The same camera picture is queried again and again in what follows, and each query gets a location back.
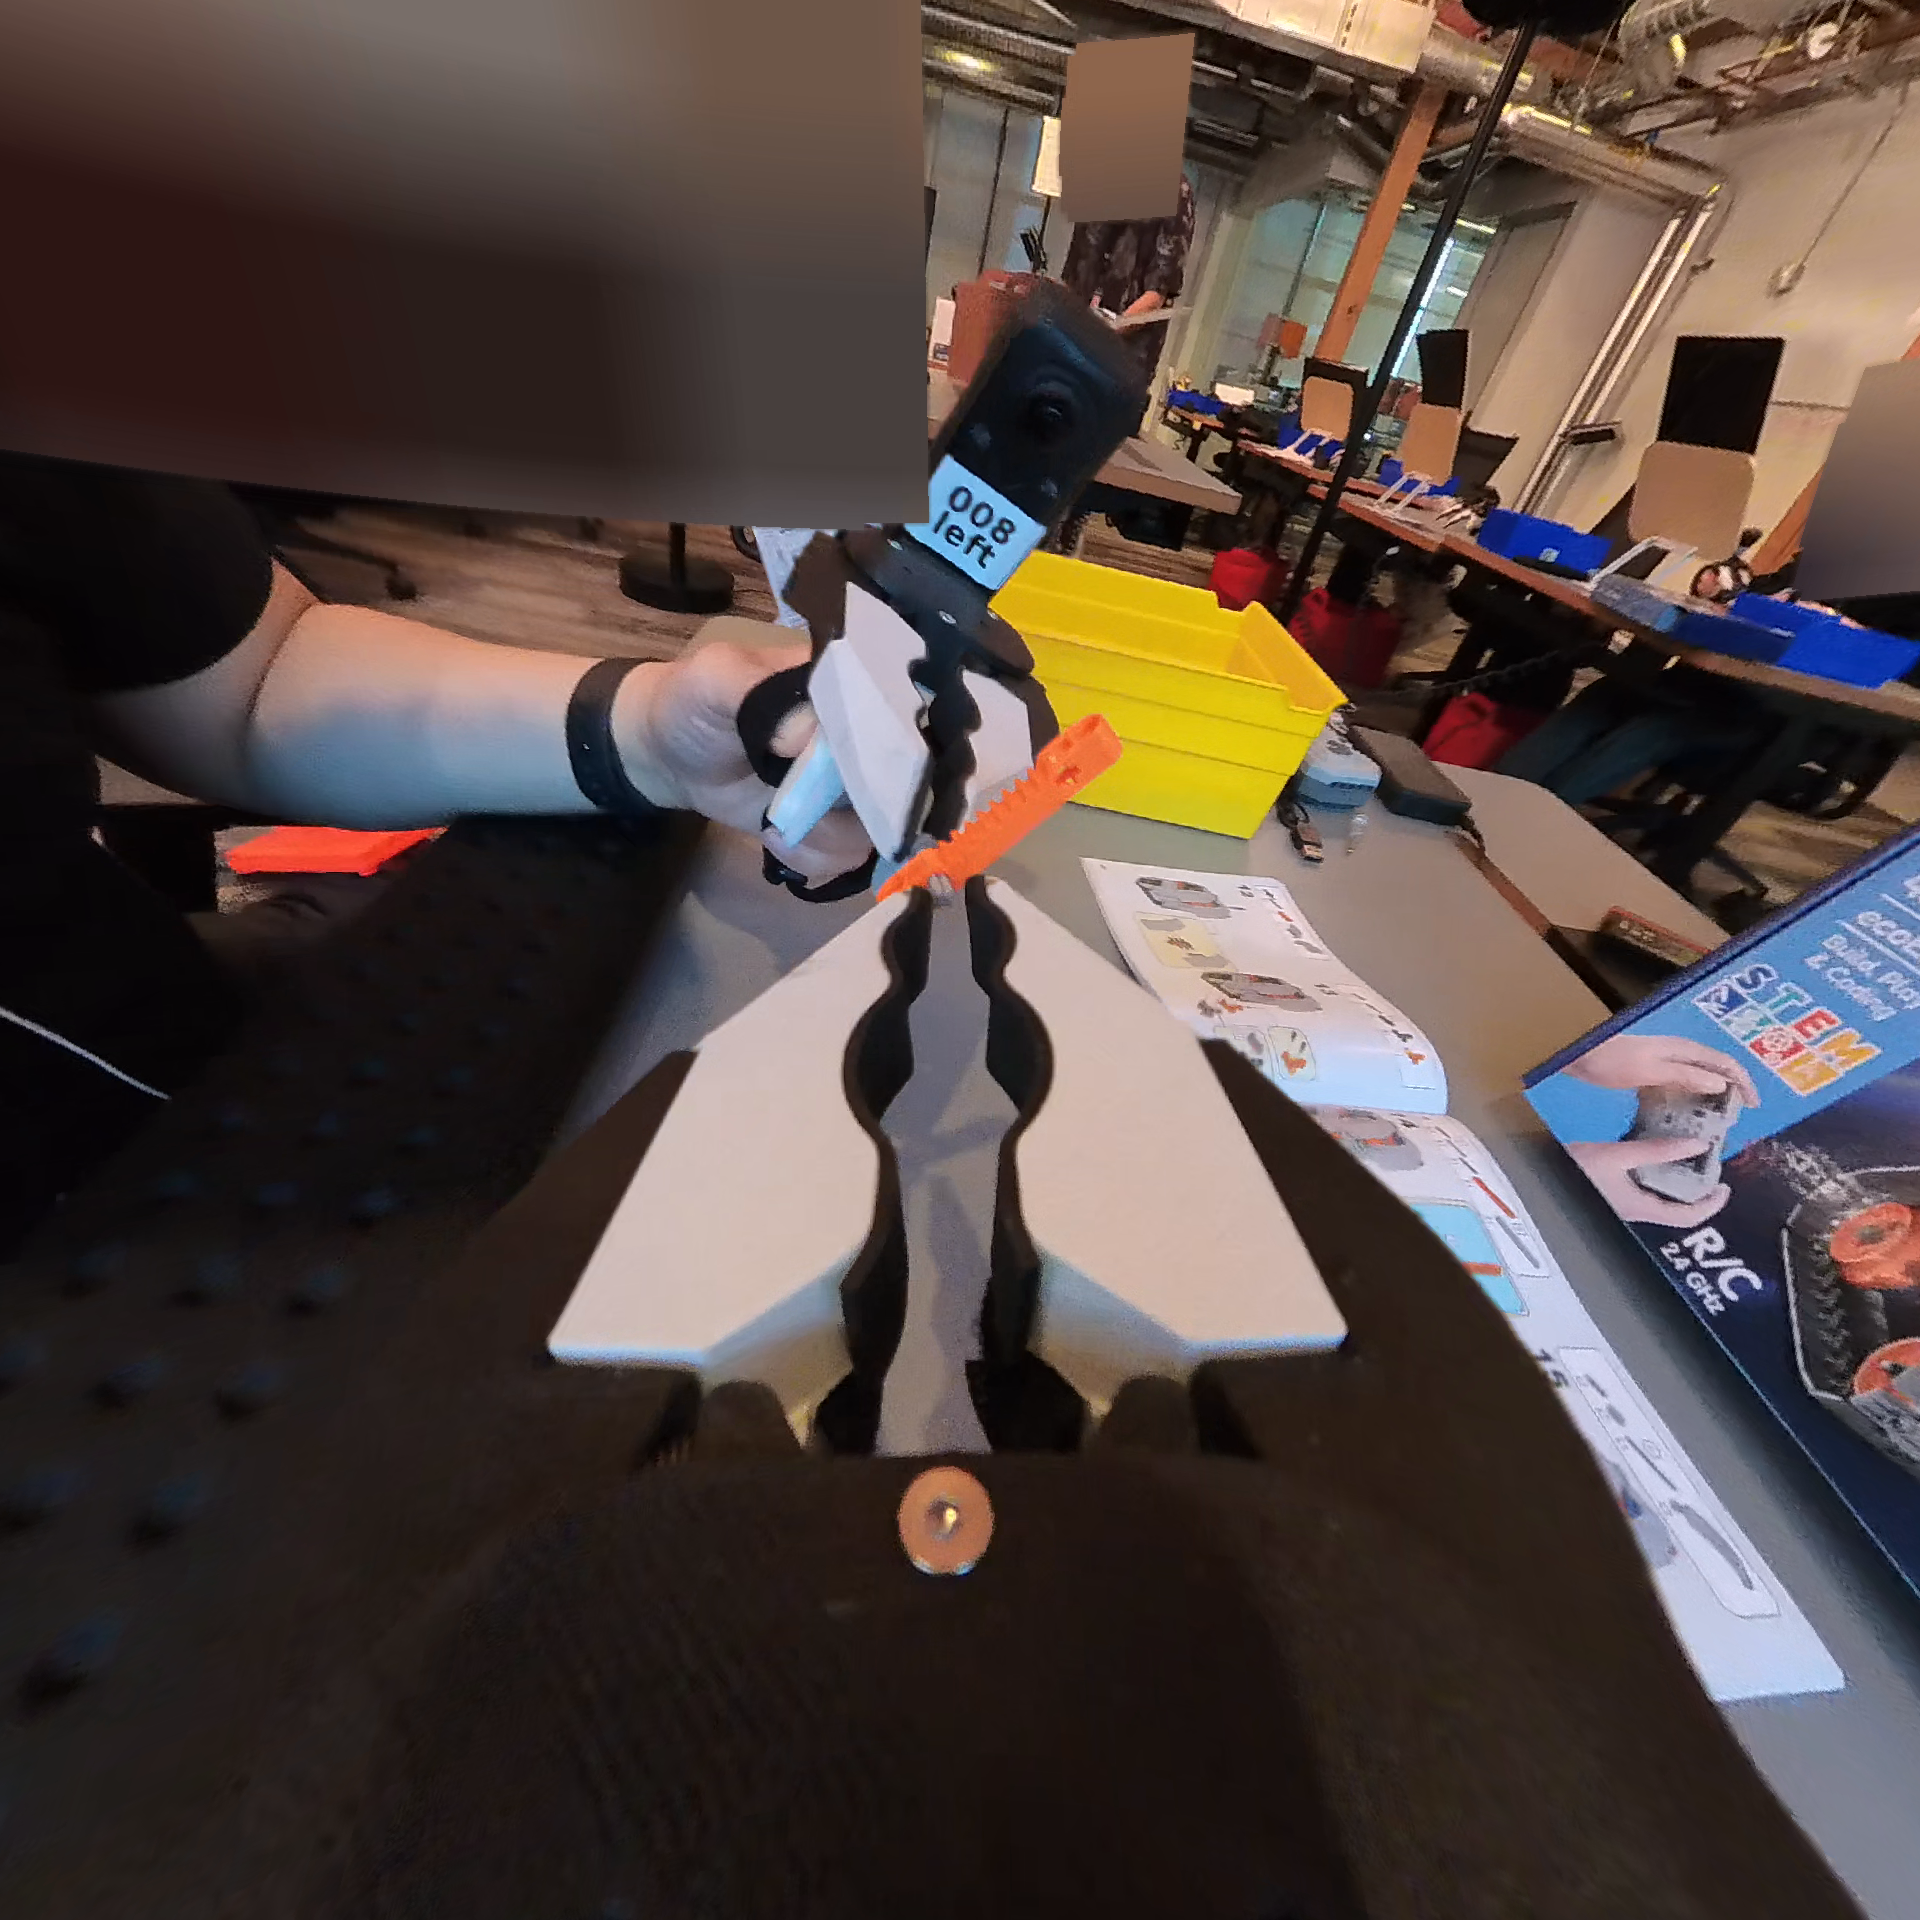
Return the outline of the black wristband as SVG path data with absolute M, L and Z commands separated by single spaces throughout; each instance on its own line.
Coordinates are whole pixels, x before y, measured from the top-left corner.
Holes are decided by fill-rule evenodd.
M 661 805 L 649 799 L 620 756 L 612 705 L 642 659 L 596 659 L 572 685 L 563 705 L 563 756 L 576 795 L 589 814 L 606 821 L 656 821 Z

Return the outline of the long wooden table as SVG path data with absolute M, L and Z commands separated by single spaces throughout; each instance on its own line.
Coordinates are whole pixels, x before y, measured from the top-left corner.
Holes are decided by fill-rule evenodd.
M 1740 620 L 1727 617 L 1725 610 L 1710 610 L 1706 606 L 1681 600 L 1668 608 L 1665 598 L 1643 595 L 1646 608 L 1655 610 L 1652 620 L 1643 620 L 1635 617 L 1639 608 L 1608 606 L 1594 598 L 1594 592 L 1579 581 L 1544 574 L 1521 562 L 1492 555 L 1476 538 L 1462 538 L 1443 528 L 1437 516 L 1421 516 L 1397 507 L 1385 509 L 1371 495 L 1344 495 L 1335 507 L 1335 519 L 1363 522 L 1371 532 L 1392 541 L 1421 550 L 1431 559 L 1456 562 L 1466 573 L 1506 581 L 1521 595 L 1544 598 L 1570 617 L 1579 617 L 1602 641 L 1630 637 L 1665 659 L 1751 685 L 1774 704 L 1786 704 L 1790 709 L 1830 717 L 1837 725 L 1860 731 L 1892 731 L 1905 737 L 1915 736 L 1914 685 L 1852 685 L 1786 670 L 1775 659 L 1717 654 L 1715 647 L 1700 647 L 1700 641 L 1725 641 L 1740 627 Z

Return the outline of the black monitor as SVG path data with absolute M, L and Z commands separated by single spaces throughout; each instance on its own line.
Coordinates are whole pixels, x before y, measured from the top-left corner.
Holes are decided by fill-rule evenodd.
M 1755 453 L 1782 350 L 1782 337 L 1679 337 L 1655 441 Z

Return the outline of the black flat case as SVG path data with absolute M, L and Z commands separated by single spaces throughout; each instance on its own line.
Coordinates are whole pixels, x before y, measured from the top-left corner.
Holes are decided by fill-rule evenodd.
M 1351 728 L 1351 746 L 1377 767 L 1377 805 L 1411 823 L 1462 830 L 1471 799 L 1434 766 L 1422 749 L 1394 731 Z

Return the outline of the grey desk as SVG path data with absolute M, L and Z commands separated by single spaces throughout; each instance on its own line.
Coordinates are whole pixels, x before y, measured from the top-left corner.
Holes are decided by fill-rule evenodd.
M 1751 1762 L 1870 1918 L 1915 1918 L 1915 1597 L 1870 1548 L 1740 1373 L 1544 1136 L 1521 1076 L 1602 1018 L 1448 830 L 1368 811 L 1323 867 L 1266 823 L 1251 844 L 1070 807 L 1008 867 L 1011 885 L 1100 961 L 1117 949 L 1082 855 L 1281 878 L 1373 992 L 1437 1042 L 1451 1115 L 1496 1153 L 1527 1214 L 1743 1537 L 1798 1605 L 1845 1688 L 1725 1708 Z M 977 1349 L 990 1192 L 1004 1101 L 987 1000 L 940 934 L 910 1016 L 916 1079 L 887 1115 L 905 1174 L 910 1304 L 877 1425 L 882 1454 L 981 1454 L 962 1360 Z

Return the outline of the orange toothed beam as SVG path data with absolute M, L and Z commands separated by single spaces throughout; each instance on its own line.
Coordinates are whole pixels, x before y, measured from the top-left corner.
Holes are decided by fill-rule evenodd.
M 905 893 L 944 897 L 962 893 L 971 878 L 990 876 L 1002 855 L 1019 848 L 1068 805 L 1077 805 L 1091 785 L 1117 767 L 1121 757 L 1124 743 L 1106 717 L 1070 723 L 1039 753 L 1032 767 L 1002 791 L 1002 796 L 947 840 L 914 852 L 882 883 L 875 897 L 887 902 Z

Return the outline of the open instruction booklet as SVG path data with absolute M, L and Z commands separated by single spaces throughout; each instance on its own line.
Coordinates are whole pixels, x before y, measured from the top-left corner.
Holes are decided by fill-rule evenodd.
M 1136 979 L 1228 1042 L 1476 1281 L 1589 1448 L 1681 1648 L 1717 1705 L 1840 1691 L 1798 1605 L 1619 1364 L 1490 1146 L 1448 1117 L 1434 1042 L 1351 975 L 1274 878 L 1086 858 Z

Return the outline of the black red box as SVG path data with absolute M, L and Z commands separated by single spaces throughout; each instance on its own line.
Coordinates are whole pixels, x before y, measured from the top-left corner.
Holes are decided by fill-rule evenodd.
M 1668 975 L 1687 969 L 1715 952 L 1619 906 L 1602 912 L 1594 939 Z

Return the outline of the yellow plastic bin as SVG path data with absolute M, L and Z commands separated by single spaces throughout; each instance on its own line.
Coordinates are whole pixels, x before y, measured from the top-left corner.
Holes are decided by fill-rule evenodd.
M 1207 588 L 1032 555 L 992 610 L 1028 643 L 1060 725 L 1100 717 L 1121 760 L 1082 807 L 1251 840 L 1342 688 L 1262 610 Z

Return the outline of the grey remote controller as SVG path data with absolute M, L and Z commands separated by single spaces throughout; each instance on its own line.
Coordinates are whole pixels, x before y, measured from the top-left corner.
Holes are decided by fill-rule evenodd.
M 1380 766 L 1356 746 L 1344 717 L 1333 717 L 1309 746 L 1294 795 L 1306 807 L 1356 814 L 1371 805 L 1380 785 Z

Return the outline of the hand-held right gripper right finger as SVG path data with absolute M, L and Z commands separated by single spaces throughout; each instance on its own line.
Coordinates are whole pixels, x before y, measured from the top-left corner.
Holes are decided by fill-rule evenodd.
M 965 885 L 1011 1104 L 965 1388 L 995 1454 L 1070 1454 L 1136 1381 L 1324 1357 L 1344 1318 L 1187 1027 L 1000 878 Z

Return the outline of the blue storage bin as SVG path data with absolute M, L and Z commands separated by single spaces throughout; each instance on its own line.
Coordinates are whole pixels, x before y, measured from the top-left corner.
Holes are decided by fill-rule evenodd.
M 1786 672 L 1874 693 L 1915 672 L 1915 641 L 1860 627 L 1836 610 L 1740 595 L 1730 617 L 1755 632 L 1743 656 Z
M 1570 581 L 1589 581 L 1619 552 L 1616 538 L 1586 536 L 1566 522 L 1525 516 L 1500 507 L 1483 516 L 1476 547 L 1497 559 Z

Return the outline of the black round-base stand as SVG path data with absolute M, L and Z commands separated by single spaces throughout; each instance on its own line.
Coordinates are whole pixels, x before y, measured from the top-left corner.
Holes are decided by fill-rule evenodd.
M 666 522 L 661 547 L 622 552 L 617 588 L 639 608 L 686 617 L 718 617 L 733 606 L 731 568 L 687 552 L 682 522 Z

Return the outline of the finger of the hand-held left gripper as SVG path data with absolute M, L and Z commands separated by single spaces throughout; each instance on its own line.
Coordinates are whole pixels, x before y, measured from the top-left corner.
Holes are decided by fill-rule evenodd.
M 977 775 L 977 697 L 957 623 L 922 635 L 859 581 L 818 647 L 807 697 L 818 746 L 882 863 L 905 863 L 958 828 Z
M 1060 723 L 1032 672 L 958 670 L 947 718 L 947 835 L 1023 781 Z

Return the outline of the blue toy robot box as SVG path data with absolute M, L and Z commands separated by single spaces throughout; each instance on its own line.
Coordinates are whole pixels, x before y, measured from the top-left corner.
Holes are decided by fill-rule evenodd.
M 1521 1088 L 1915 1590 L 1915 830 Z

